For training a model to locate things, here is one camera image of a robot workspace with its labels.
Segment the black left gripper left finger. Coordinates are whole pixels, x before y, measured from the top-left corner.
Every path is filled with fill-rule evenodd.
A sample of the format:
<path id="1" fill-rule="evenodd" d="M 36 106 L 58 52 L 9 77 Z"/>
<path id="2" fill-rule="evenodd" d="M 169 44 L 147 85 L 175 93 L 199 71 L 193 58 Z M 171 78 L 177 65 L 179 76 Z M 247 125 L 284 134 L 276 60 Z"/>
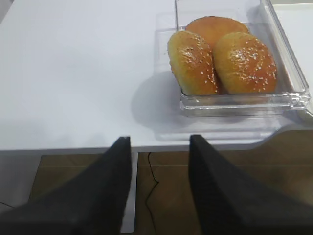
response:
<path id="1" fill-rule="evenodd" d="M 131 186 L 131 140 L 120 137 L 83 172 L 0 216 L 2 235 L 118 235 Z"/>

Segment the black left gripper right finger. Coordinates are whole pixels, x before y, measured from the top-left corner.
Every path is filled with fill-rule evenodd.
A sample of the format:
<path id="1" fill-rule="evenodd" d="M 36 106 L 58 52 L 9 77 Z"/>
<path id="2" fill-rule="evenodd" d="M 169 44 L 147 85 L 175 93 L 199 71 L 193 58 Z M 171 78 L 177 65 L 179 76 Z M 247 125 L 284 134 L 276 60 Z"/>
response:
<path id="1" fill-rule="evenodd" d="M 190 187 L 205 235 L 311 235 L 313 208 L 238 169 L 190 137 Z"/>

